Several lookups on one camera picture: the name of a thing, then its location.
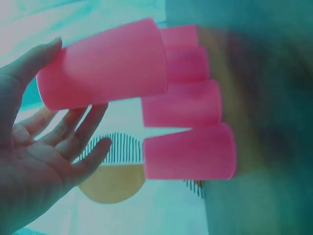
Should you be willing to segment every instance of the black and white stripes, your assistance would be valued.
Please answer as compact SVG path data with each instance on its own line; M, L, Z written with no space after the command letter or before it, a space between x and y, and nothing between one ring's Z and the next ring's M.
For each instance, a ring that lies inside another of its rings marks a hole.
M142 154L142 141L127 133L110 133L100 135L93 138L86 146L83 153L79 156L79 160L82 160L87 156L96 144L102 139L109 137L112 141L112 147L104 159L102 164L105 165L121 165L121 164L143 164Z

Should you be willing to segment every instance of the pink plastic cup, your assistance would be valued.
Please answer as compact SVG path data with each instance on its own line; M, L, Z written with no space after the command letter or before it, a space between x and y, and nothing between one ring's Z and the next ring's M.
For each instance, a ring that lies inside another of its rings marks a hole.
M189 83L209 78L209 59L204 47L187 50L167 50L169 83Z
M79 40L38 73L37 83L52 110L166 93L159 29L147 18Z
M195 25L183 25L160 29L165 49L189 49L199 45Z
M236 171L236 144L226 123L147 138L143 143L147 179L227 180Z
M222 98L213 80L170 84L167 94L141 98L143 123L147 127L201 127L222 120Z

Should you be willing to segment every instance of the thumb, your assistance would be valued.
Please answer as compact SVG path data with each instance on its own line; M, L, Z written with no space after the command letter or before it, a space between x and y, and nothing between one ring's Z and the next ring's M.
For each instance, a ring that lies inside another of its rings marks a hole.
M0 69L0 76L6 75L21 83L23 88L30 83L39 70L50 64L60 52L61 38L56 38L49 44L32 48L16 61Z
M0 147L12 143L12 127L29 82L51 63L62 47L61 38L37 46L11 64L0 68Z

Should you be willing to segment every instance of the person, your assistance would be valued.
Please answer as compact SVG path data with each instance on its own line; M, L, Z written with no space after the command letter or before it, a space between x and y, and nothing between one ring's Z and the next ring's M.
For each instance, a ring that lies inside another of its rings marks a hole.
M72 163L85 148L108 104L69 110L60 123L38 140L56 112L43 107L14 123L27 84L52 62L61 38L33 48L0 68L0 234L12 234L44 214L74 186L88 178L108 153L112 141L102 139L82 161Z

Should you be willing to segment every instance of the skin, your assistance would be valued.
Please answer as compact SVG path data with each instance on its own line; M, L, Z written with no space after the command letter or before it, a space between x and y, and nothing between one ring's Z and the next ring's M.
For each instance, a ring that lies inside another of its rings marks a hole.
M82 161L83 151L108 104L69 110L61 122L39 140L34 138L56 112L43 107L34 116L14 123L28 83L51 63L62 47L60 38L33 48L0 68L0 234L11 234L34 221L74 186L86 180L108 153L112 141L102 139Z

